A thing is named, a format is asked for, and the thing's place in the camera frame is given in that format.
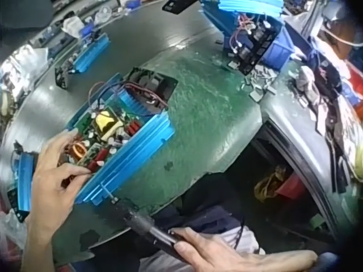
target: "screwdriver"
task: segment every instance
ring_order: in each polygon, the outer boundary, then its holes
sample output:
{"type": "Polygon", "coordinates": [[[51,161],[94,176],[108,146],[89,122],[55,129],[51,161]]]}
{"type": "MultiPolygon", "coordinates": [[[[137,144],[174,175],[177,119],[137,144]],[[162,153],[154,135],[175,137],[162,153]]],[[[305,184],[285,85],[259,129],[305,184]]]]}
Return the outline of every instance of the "screwdriver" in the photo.
{"type": "Polygon", "coordinates": [[[186,262],[174,249],[174,245],[182,240],[181,237],[172,232],[165,232],[156,227],[154,220],[148,215],[142,215],[136,210],[124,205],[117,197],[115,197],[103,184],[102,189],[111,199],[111,204],[115,207],[115,216],[120,217],[128,227],[134,232],[151,242],[155,247],[163,250],[167,254],[186,262]]]}

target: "red capacitor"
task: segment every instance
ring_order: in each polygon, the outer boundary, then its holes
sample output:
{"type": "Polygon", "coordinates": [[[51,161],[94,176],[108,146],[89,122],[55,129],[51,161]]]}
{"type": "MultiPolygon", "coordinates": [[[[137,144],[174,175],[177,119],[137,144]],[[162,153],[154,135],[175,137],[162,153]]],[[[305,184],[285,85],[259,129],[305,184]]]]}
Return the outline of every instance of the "red capacitor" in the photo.
{"type": "Polygon", "coordinates": [[[128,127],[128,132],[129,132],[130,136],[132,136],[132,135],[134,135],[134,134],[135,134],[135,131],[134,131],[134,129],[131,127],[131,124],[130,124],[130,125],[129,125],[129,127],[128,127]]]}
{"type": "Polygon", "coordinates": [[[100,160],[104,161],[106,159],[108,155],[108,149],[106,148],[103,148],[100,150],[100,152],[98,152],[96,158],[95,158],[95,161],[98,162],[100,160]]]}
{"type": "Polygon", "coordinates": [[[91,173],[95,173],[98,169],[98,164],[96,160],[93,160],[87,165],[87,169],[91,171],[91,173]]]}
{"type": "Polygon", "coordinates": [[[139,126],[135,121],[132,121],[130,126],[135,130],[135,133],[139,130],[139,126]]]}
{"type": "Polygon", "coordinates": [[[138,120],[134,120],[135,121],[135,124],[137,125],[137,127],[140,129],[141,128],[141,124],[138,120]]]}

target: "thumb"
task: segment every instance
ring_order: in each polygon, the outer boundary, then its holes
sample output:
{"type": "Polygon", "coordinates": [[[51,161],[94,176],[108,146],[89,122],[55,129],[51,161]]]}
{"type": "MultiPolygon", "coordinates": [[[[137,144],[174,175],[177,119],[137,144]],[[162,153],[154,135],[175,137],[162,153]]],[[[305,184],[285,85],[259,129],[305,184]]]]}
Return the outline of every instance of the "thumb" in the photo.
{"type": "Polygon", "coordinates": [[[176,252],[186,260],[194,269],[206,265],[206,261],[200,256],[199,252],[191,244],[180,241],[174,245],[176,252]]]}
{"type": "Polygon", "coordinates": [[[75,197],[82,188],[83,184],[90,178],[91,175],[80,175],[75,177],[66,188],[66,196],[69,201],[74,202],[75,197]]]}

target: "finger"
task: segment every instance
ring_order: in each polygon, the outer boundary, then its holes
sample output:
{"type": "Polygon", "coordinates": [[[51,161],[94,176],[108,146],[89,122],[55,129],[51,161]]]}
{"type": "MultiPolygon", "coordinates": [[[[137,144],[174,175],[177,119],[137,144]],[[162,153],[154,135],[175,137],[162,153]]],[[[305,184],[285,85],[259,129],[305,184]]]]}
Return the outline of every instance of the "finger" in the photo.
{"type": "Polygon", "coordinates": [[[207,239],[191,228],[173,228],[172,231],[183,237],[187,242],[194,246],[199,252],[205,251],[207,239]]]}
{"type": "Polygon", "coordinates": [[[40,153],[39,153],[39,157],[38,157],[38,161],[41,162],[42,158],[44,157],[49,145],[51,143],[53,143],[58,137],[65,135],[68,132],[68,130],[63,130],[62,132],[60,132],[59,134],[55,135],[53,138],[47,140],[41,147],[40,153]]]}
{"type": "Polygon", "coordinates": [[[75,177],[70,182],[70,184],[66,188],[66,192],[65,192],[66,197],[68,198],[68,201],[74,203],[74,200],[75,200],[78,192],[82,188],[83,184],[85,184],[87,182],[87,180],[89,180],[90,177],[91,177],[91,175],[81,175],[81,176],[75,177]]]}
{"type": "Polygon", "coordinates": [[[197,249],[187,242],[177,242],[174,245],[174,248],[178,254],[196,270],[198,267],[203,267],[207,264],[206,261],[200,256],[197,249]]]}
{"type": "Polygon", "coordinates": [[[66,145],[73,140],[77,133],[78,129],[73,129],[72,131],[65,133],[62,132],[49,142],[44,155],[41,157],[42,169],[52,169],[57,166],[62,151],[66,145]]]}
{"type": "Polygon", "coordinates": [[[55,177],[55,180],[59,182],[59,186],[61,185],[62,180],[65,180],[70,176],[80,176],[89,173],[91,173],[91,171],[87,168],[70,163],[63,163],[61,166],[52,170],[52,175],[55,177]]]}

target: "green work surface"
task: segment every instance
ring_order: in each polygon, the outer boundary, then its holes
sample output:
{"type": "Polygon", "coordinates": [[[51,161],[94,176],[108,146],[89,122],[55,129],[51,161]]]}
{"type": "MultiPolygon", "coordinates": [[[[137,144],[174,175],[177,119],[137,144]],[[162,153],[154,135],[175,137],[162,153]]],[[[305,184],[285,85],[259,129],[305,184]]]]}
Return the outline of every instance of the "green work surface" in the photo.
{"type": "MultiPolygon", "coordinates": [[[[250,89],[241,90],[241,73],[216,66],[220,57],[220,48],[205,37],[145,65],[179,81],[169,101],[176,133],[116,196],[154,213],[204,174],[225,171],[249,144],[262,125],[260,108],[248,96],[250,89]]],[[[54,237],[56,260],[78,260],[80,251],[123,231],[111,208],[108,203],[76,205],[54,237]]]]}

